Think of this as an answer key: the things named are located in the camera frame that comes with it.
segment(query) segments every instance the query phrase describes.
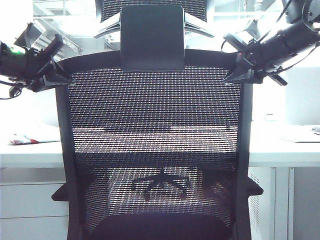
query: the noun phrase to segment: chair base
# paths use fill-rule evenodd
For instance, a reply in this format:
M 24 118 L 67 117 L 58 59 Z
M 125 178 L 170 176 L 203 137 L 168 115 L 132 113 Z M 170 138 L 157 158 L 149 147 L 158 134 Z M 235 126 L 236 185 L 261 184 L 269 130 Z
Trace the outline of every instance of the chair base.
M 186 187 L 181 186 L 180 184 L 175 182 L 176 180 L 186 181 Z M 187 187 L 190 186 L 190 181 L 187 176 L 168 175 L 168 174 L 165 174 L 165 170 L 162 168 L 158 175 L 140 177 L 140 178 L 134 179 L 131 184 L 131 190 L 134 191 L 137 188 L 138 183 L 147 182 L 147 181 L 152 181 L 150 185 L 143 192 L 143 197 L 147 202 L 150 201 L 151 199 L 149 192 L 158 185 L 160 185 L 161 189 L 164 189 L 165 184 L 172 185 L 177 189 L 179 189 L 180 191 L 182 191 L 182 193 L 180 194 L 181 200 L 185 200 L 187 198 Z

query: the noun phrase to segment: metal bracket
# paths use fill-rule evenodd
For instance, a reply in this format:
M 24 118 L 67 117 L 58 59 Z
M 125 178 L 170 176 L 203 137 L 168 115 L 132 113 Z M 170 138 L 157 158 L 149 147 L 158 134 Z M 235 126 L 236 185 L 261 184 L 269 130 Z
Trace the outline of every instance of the metal bracket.
M 121 30 L 121 14 L 120 12 L 108 18 L 99 24 L 95 39 L 99 39 L 104 35 L 108 35 Z M 214 38 L 214 34 L 210 30 L 210 26 L 207 22 L 200 20 L 199 18 L 192 16 L 189 13 L 184 13 L 184 30 L 196 34 L 201 34 L 209 38 Z

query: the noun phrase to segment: black mesh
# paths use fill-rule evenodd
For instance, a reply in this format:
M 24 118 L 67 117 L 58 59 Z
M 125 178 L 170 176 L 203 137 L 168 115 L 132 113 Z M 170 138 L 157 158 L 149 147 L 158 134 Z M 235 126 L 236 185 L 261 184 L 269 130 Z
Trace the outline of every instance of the black mesh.
M 71 123 L 90 233 L 108 216 L 141 212 L 214 215 L 231 226 L 241 87 L 222 83 L 227 72 L 186 66 L 184 72 L 112 68 L 73 75 Z M 131 189 L 133 179 L 160 167 L 189 177 L 186 200 L 168 184 L 154 188 L 150 201 L 143 197 L 150 182 Z M 204 170 L 215 177 L 204 177 Z
M 207 21 L 207 1 L 206 0 L 101 0 L 102 14 L 101 22 L 119 13 L 121 8 L 128 5 L 146 4 L 174 4 L 180 5 L 185 12 Z

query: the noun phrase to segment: white wall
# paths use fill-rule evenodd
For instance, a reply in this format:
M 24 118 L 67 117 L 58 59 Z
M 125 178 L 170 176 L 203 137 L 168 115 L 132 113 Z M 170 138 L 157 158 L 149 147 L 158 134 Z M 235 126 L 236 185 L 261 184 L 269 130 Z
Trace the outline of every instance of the white wall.
M 294 67 L 286 74 L 285 120 L 295 125 L 320 124 L 320 67 Z

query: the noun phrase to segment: wire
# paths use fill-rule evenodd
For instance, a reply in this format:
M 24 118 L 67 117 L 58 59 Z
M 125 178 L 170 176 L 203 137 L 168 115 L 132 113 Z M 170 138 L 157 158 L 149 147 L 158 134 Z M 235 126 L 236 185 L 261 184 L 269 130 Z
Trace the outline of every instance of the wire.
M 307 56 L 305 56 L 304 58 L 302 58 L 301 60 L 299 60 L 299 61 L 296 62 L 295 64 L 293 64 L 293 65 L 291 65 L 291 66 L 288 66 L 288 67 L 286 67 L 286 68 L 284 68 L 284 69 L 278 70 L 278 71 L 273 71 L 273 72 L 267 73 L 266 75 L 267 75 L 267 76 L 277 75 L 277 74 L 280 74 L 280 73 L 282 73 L 282 72 L 285 72 L 285 71 L 293 68 L 295 65 L 301 63 L 303 60 L 305 60 L 307 57 L 309 57 L 309 55 L 312 54 L 313 51 L 316 50 L 316 48 L 319 47 L 319 46 L 320 46 L 320 42 L 318 42 L 318 43 L 314 46 L 314 48 L 307 54 Z
M 20 91 L 18 91 L 18 93 L 17 93 L 16 95 L 11 96 L 11 97 L 8 97 L 8 98 L 2 98 L 2 97 L 0 97 L 0 100 L 10 100 L 10 99 L 17 98 L 17 97 L 19 97 L 19 96 L 21 95 L 21 93 L 22 93 L 22 89 L 20 89 Z
M 293 0 L 289 0 L 287 2 L 287 4 L 285 5 L 283 11 L 281 12 L 280 16 L 277 18 L 277 20 L 275 21 L 275 23 L 278 23 L 280 21 L 280 19 L 283 17 L 283 15 L 286 13 L 287 9 L 289 8 L 290 4 L 292 3 Z M 257 43 L 261 43 L 263 39 L 265 39 L 271 32 L 272 30 L 270 29 L 269 31 L 266 32 L 265 35 L 263 35 L 258 41 Z
M 1 80 L 0 80 L 0 84 L 8 85 L 8 86 L 11 86 L 11 87 L 17 87 L 17 88 L 25 87 L 23 84 L 20 84 L 20 83 L 12 83 L 12 82 L 1 81 Z
M 275 21 L 275 23 L 277 23 L 277 22 L 279 22 L 280 21 L 280 19 L 283 17 L 283 15 L 286 13 L 286 11 L 287 11 L 287 9 L 289 8 L 289 6 L 290 6 L 290 4 L 292 3 L 292 1 L 293 0 L 289 0 L 288 2 L 287 2 L 287 4 L 285 5 L 285 7 L 284 7 L 284 9 L 283 9 L 283 11 L 281 12 L 281 14 L 279 15 L 279 17 L 277 18 L 277 20 Z M 270 32 L 272 31 L 272 29 L 270 29 L 269 31 L 267 31 L 266 32 L 266 34 L 265 35 L 263 35 L 256 43 L 254 43 L 254 44 L 259 44 L 259 43 L 261 43 L 262 42 L 262 40 L 263 39 L 265 39 L 269 34 L 270 34 Z M 234 52 L 225 52 L 225 51 L 223 51 L 223 48 L 224 48 L 224 45 L 226 44 L 226 40 L 222 43 L 222 45 L 221 45 L 221 53 L 223 53 L 223 54 L 240 54 L 240 53 L 243 53 L 243 52 L 245 52 L 245 51 L 247 51 L 247 50 L 249 50 L 249 49 L 251 49 L 251 47 L 252 47 L 252 45 L 249 45 L 249 46 L 247 46 L 247 47 L 245 47 L 244 49 L 242 49 L 242 50 L 239 50 L 239 51 L 234 51 Z
M 318 28 L 314 28 L 312 26 L 312 23 L 309 22 L 308 20 L 308 15 L 309 15 L 309 11 L 310 11 L 310 6 L 311 3 L 313 2 L 313 0 L 305 0 L 304 4 L 303 4 L 303 8 L 302 8 L 302 20 L 304 25 L 310 29 L 311 31 L 317 33 L 320 31 L 320 27 Z

